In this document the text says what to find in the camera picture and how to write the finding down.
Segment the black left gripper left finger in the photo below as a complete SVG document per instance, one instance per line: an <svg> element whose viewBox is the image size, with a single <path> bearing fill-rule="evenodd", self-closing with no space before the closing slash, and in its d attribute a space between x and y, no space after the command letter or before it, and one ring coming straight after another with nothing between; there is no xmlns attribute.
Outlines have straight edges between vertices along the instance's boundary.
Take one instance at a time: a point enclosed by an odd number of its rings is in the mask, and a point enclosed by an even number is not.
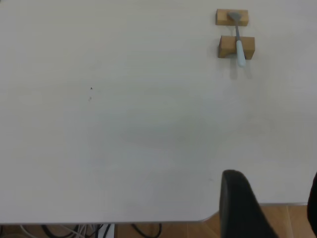
<svg viewBox="0 0 317 238"><path fill-rule="evenodd" d="M219 199L222 238L276 238L247 178L239 171L222 173Z"/></svg>

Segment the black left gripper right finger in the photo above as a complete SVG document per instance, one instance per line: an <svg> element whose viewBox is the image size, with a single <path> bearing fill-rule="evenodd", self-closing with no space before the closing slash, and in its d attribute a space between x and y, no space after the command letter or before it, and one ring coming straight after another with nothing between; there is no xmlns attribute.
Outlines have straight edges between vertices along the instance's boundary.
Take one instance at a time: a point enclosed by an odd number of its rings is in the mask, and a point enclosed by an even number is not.
<svg viewBox="0 0 317 238"><path fill-rule="evenodd" d="M315 237L317 237L317 174L315 174L307 203L307 218Z"/></svg>

